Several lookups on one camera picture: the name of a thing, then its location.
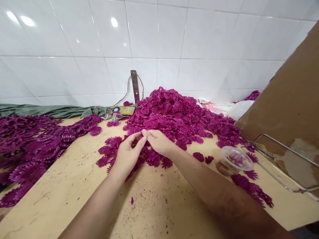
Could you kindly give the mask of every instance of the hand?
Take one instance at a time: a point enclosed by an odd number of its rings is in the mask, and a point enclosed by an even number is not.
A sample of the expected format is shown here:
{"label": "hand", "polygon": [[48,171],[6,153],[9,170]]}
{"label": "hand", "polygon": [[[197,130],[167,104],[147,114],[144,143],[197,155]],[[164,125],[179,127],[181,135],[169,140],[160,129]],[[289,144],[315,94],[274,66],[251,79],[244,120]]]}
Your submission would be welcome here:
{"label": "hand", "polygon": [[126,178],[134,168],[146,139],[146,137],[142,137],[141,132],[137,132],[124,140],[120,144],[111,172]]}
{"label": "hand", "polygon": [[170,141],[161,131],[159,130],[142,130],[143,136],[147,137],[147,141],[151,144],[152,148],[159,154],[168,157],[169,153],[176,148],[176,144]]}

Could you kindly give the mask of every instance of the wooden table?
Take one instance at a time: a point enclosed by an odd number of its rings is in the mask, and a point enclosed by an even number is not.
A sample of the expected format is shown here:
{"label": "wooden table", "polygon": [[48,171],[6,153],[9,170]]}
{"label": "wooden table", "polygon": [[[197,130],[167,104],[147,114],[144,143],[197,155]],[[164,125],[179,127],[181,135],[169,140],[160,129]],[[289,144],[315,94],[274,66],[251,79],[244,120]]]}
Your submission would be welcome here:
{"label": "wooden table", "polygon": [[[78,119],[67,119],[72,124]],[[78,138],[41,177],[0,223],[0,238],[57,238],[107,176],[107,167],[95,162],[98,149],[111,136],[122,136],[118,127],[99,124],[102,132]],[[188,152],[220,158],[216,139],[192,143]],[[260,161],[282,180],[288,179],[260,154]],[[209,167],[216,170],[214,160]],[[319,220],[319,202],[311,194],[291,193],[259,165],[258,185],[273,198],[266,211],[287,230]],[[144,165],[122,188],[113,210],[114,219],[105,238],[223,238],[206,208],[175,166],[169,169]]]}

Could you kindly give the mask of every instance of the cardboard box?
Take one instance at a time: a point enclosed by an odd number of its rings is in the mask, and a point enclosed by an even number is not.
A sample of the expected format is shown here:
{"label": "cardboard box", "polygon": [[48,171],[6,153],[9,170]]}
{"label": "cardboard box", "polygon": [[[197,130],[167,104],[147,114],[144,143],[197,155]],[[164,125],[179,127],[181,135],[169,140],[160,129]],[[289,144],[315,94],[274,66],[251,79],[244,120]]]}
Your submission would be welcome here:
{"label": "cardboard box", "polygon": [[[249,141],[267,134],[319,164],[319,23],[236,124]],[[319,167],[266,137],[258,143],[303,187],[319,185]]]}

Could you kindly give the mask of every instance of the plastic cup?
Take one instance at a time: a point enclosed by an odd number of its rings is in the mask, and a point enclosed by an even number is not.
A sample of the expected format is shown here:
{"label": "plastic cup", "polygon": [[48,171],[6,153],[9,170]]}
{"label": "plastic cup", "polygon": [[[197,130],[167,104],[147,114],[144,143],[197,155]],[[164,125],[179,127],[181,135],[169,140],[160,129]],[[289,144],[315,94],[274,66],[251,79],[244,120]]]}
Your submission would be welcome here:
{"label": "plastic cup", "polygon": [[216,163],[216,168],[222,175],[232,176],[241,171],[253,170],[254,163],[239,149],[225,146],[222,148],[222,158]]}

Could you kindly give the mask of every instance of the white tiled wall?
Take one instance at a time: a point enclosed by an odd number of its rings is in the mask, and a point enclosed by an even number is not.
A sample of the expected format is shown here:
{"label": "white tiled wall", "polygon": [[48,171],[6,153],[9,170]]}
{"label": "white tiled wall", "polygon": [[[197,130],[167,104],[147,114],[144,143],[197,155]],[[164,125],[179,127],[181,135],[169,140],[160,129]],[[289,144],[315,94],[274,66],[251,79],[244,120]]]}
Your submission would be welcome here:
{"label": "white tiled wall", "polygon": [[318,19],[319,0],[1,0],[0,103],[113,105],[131,69],[145,96],[237,101]]}

